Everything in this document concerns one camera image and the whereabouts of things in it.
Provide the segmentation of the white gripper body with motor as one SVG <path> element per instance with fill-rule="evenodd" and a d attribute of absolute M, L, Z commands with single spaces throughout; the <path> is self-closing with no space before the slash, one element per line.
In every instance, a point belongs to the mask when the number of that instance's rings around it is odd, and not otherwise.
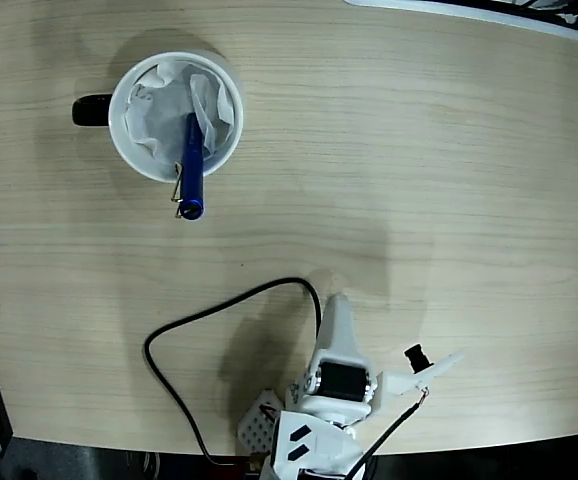
<path fill-rule="evenodd" d="M 286 409 L 321 420 L 364 420 L 376 388 L 365 365 L 321 359 L 288 387 Z"/>

